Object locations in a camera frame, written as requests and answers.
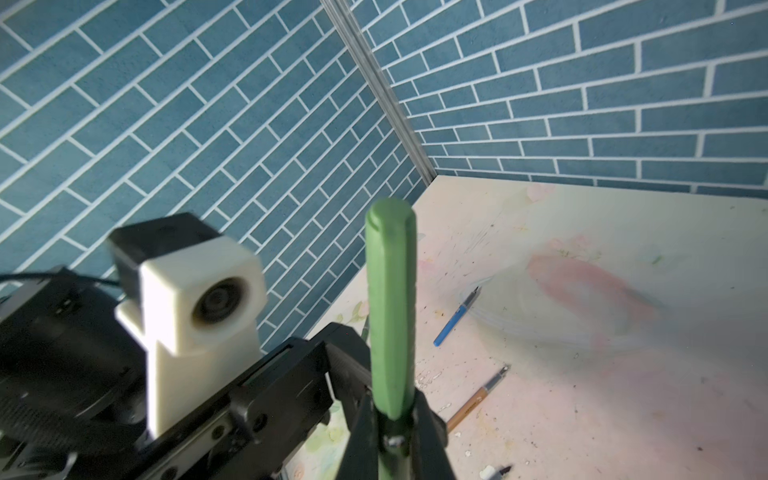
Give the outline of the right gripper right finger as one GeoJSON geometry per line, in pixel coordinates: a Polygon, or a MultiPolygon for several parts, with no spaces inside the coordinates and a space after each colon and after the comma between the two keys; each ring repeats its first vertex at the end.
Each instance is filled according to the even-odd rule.
{"type": "Polygon", "coordinates": [[[446,423],[431,410],[425,395],[415,391],[412,410],[410,458],[413,478],[418,480],[455,479],[445,448],[446,423]]]}

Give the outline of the green pen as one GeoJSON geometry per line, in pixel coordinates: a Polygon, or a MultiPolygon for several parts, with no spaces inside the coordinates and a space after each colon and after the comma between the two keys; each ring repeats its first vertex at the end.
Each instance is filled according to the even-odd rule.
{"type": "Polygon", "coordinates": [[[407,416],[392,420],[385,414],[378,412],[377,428],[378,478],[411,479],[411,421],[407,416]]]}

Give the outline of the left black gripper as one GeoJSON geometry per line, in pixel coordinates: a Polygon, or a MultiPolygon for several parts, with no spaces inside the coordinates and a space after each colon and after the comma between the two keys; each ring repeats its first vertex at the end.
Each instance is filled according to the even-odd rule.
{"type": "Polygon", "coordinates": [[[354,416],[371,385],[370,350],[331,323],[291,338],[142,450],[111,459],[110,479],[277,479],[319,428],[354,416]]]}

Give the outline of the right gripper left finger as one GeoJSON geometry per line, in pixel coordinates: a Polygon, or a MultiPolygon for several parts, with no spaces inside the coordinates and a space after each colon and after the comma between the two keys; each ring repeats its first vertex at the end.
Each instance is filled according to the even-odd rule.
{"type": "Polygon", "coordinates": [[[372,395],[366,393],[350,432],[336,480],[377,480],[378,416],[372,395]]]}

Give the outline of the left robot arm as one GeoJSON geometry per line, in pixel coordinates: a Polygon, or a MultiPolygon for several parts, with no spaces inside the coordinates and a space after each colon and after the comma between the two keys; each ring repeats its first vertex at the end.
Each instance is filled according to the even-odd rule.
{"type": "Polygon", "coordinates": [[[150,432],[148,353],[112,316],[101,280],[26,273],[1,302],[5,479],[276,479],[339,400],[353,424],[370,391],[369,351],[350,328],[289,339],[150,432]]]}

